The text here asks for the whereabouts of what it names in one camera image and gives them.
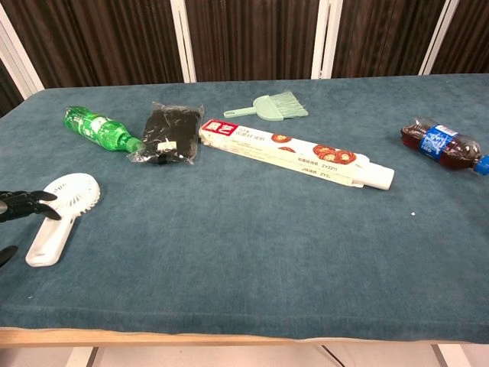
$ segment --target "green brush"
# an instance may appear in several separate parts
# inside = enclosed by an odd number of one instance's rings
[[[309,114],[292,92],[285,92],[275,96],[258,97],[253,101],[253,107],[226,111],[224,117],[240,117],[255,113],[260,119],[268,121],[282,121],[283,119],[303,117]]]

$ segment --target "table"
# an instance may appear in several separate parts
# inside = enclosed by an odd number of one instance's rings
[[[309,117],[235,121],[366,154],[396,171],[391,189],[203,146],[193,166],[133,164],[62,123],[67,106],[87,106],[140,136],[153,101],[203,104],[206,121],[285,89]],[[50,268],[24,261],[42,218],[2,224],[2,247],[19,251],[0,268],[0,326],[489,343],[489,181],[445,170],[399,133],[424,115],[488,149],[488,92],[475,74],[38,93],[0,120],[0,188],[86,172],[102,199]]]

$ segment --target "floor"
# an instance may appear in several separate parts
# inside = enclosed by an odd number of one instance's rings
[[[444,367],[429,344],[330,343],[345,367]],[[489,366],[489,346],[462,346],[468,367]],[[64,367],[72,348],[0,349],[0,367]],[[167,346],[100,348],[93,367],[339,367],[321,346]],[[452,363],[449,367],[461,367]]]

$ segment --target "blue bottle cap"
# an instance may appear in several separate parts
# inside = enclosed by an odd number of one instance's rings
[[[483,174],[484,176],[489,174],[489,155],[483,155],[481,159],[479,159],[479,162],[477,162],[474,167],[474,171],[478,174]]]

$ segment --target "blue bottle label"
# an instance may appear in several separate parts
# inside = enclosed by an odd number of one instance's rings
[[[442,155],[443,149],[445,149],[457,134],[457,132],[454,132],[446,126],[433,126],[426,132],[422,139],[419,151],[438,160],[440,159],[440,155]]]

